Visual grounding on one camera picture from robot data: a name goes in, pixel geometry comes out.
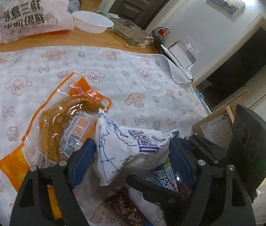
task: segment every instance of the white tablecloth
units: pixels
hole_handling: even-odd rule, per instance
[[[174,82],[167,58],[99,47],[39,47],[0,53],[0,159],[21,143],[32,115],[70,72],[84,76],[98,92],[112,100],[108,114],[128,127],[192,134],[192,125],[207,114],[191,84]],[[90,225],[111,223],[102,213],[107,197],[90,167],[74,192]],[[164,225],[158,206],[135,193],[136,203],[155,225]],[[17,192],[0,170],[0,222],[9,224]],[[99,213],[101,218],[95,220]],[[120,225],[117,220],[111,225]]]

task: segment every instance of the orange snack package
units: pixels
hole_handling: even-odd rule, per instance
[[[18,191],[30,166],[54,166],[79,150],[94,133],[99,109],[110,106],[110,99],[71,73],[35,112],[21,145],[0,160],[0,169]],[[54,216],[61,218],[54,188],[48,191]]]

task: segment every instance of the white snack bag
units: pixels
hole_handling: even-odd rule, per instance
[[[93,168],[100,186],[110,184],[121,168],[147,172],[163,163],[169,154],[171,138],[179,132],[161,132],[140,128],[119,127],[105,112],[99,110],[96,124],[97,154]]]
[[[0,43],[34,34],[73,30],[69,0],[0,0]]]

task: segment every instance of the fire extinguisher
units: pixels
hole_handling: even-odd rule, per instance
[[[158,28],[156,28],[155,30],[158,30],[158,29],[160,29],[160,30],[158,31],[158,33],[159,33],[162,37],[166,37],[166,35],[167,35],[168,33],[170,33],[169,31],[171,31],[171,29],[168,29],[168,28],[165,28],[165,27],[158,27]]]

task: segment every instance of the framed picture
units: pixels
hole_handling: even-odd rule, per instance
[[[238,10],[245,6],[241,0],[207,0],[216,6],[220,7],[231,16],[233,16]]]

